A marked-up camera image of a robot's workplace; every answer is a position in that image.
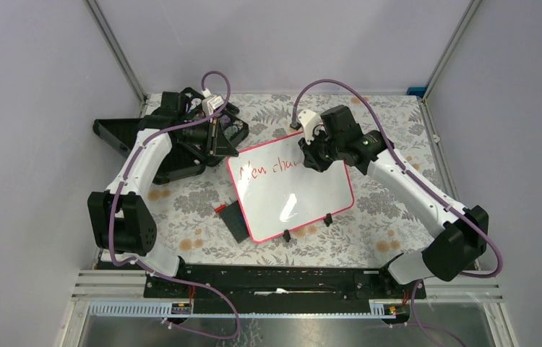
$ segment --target black bracket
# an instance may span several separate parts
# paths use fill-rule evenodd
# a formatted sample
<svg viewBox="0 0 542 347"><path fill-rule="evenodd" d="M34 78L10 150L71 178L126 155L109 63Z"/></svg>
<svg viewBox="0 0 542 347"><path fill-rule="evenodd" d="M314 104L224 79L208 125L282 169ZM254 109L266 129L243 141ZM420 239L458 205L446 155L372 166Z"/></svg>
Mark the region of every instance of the black bracket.
<svg viewBox="0 0 542 347"><path fill-rule="evenodd" d="M294 129L294 130L299 130L301 128L301 123L297 122L297 121L293 121L291 123L291 129Z"/></svg>
<svg viewBox="0 0 542 347"><path fill-rule="evenodd" d="M322 221L326 226L330 226L332 224L332 215L330 213L327 213L327 216L324 217Z"/></svg>
<svg viewBox="0 0 542 347"><path fill-rule="evenodd" d="M284 230L283 238L286 240L286 242L290 242L290 240L292 239L290 236L290 231L288 231L288 229Z"/></svg>

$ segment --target white cable clip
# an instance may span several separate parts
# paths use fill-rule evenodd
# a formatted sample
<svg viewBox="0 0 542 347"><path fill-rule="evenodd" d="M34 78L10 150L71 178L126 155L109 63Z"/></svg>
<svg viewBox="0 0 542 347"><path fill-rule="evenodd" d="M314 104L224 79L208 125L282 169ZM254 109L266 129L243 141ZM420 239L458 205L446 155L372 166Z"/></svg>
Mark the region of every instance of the white cable clip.
<svg viewBox="0 0 542 347"><path fill-rule="evenodd" d="M222 106L224 103L224 100L219 95L210 95L206 97L203 101L201 101L203 112L205 112L205 116L211 116L212 113L216 110L216 108Z"/></svg>

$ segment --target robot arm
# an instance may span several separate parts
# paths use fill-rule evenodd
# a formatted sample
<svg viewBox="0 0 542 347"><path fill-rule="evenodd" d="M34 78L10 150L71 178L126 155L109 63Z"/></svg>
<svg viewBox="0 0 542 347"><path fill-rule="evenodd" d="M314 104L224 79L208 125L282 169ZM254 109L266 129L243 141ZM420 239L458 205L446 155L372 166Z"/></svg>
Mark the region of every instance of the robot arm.
<svg viewBox="0 0 542 347"><path fill-rule="evenodd" d="M208 93L202 101L202 110L211 115L223 103L220 96ZM148 192L161 163L174 142L196 145L209 155L237 155L238 152L223 134L218 118L169 133L152 135L160 129L180 124L183 120L164 115L150 115L138 123L133 150L118 176L104 192L93 192L88 197L88 212L93 225L95 242L99 248L109 249L109 220L111 204L119 189L116 213L113 217L113 247L118 254L144 260L153 269L174 276L179 258L156 245L156 223L148 210Z"/></svg>
<svg viewBox="0 0 542 347"><path fill-rule="evenodd" d="M306 167L324 171L335 160L356 167L395 194L435 238L427 247L391 260L381 269L382 275L390 275L399 285L431 276L449 281L486 250L485 241L473 229L448 211L448 207L431 198L423 187L405 174L405 170L414 173L453 208L463 211L484 232L488 228L486 211L479 206L469 210L448 197L395 150L406 166L405 170L401 169L381 134L377 130L363 134L348 107L337 106L321 115L305 110L298 119L305 131L299 145L305 155Z"/></svg>

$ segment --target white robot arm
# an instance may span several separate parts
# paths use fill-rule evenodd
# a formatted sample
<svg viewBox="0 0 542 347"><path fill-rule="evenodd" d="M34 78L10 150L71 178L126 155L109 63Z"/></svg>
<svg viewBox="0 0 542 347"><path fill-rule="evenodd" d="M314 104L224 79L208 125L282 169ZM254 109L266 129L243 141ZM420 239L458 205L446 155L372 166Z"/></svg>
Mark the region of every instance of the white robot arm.
<svg viewBox="0 0 542 347"><path fill-rule="evenodd" d="M479 206L469 210L448 197L394 149L405 166L401 168L381 134L377 130L363 134L348 107L337 106L321 115L304 110L299 113L298 120L305 131L299 145L305 155L306 167L324 171L335 160L343 160L349 166L356 167L395 194L435 238L423 249L397 256L382 267L380 273L390 275L398 285L431 276L449 281L483 254L485 241L448 209L453 207L463 211L484 232L488 228L486 211ZM405 174L407 170L424 182L427 189L442 196L449 205L439 204Z"/></svg>

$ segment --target whiteboard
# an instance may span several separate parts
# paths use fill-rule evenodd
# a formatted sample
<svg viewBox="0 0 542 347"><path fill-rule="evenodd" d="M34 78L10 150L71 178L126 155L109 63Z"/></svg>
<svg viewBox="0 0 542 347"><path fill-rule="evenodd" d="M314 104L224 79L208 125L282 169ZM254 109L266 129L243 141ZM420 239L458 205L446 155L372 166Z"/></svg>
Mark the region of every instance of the whiteboard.
<svg viewBox="0 0 542 347"><path fill-rule="evenodd" d="M264 242L354 205L347 166L325 172L303 166L302 132L250 147L228 159L250 237Z"/></svg>

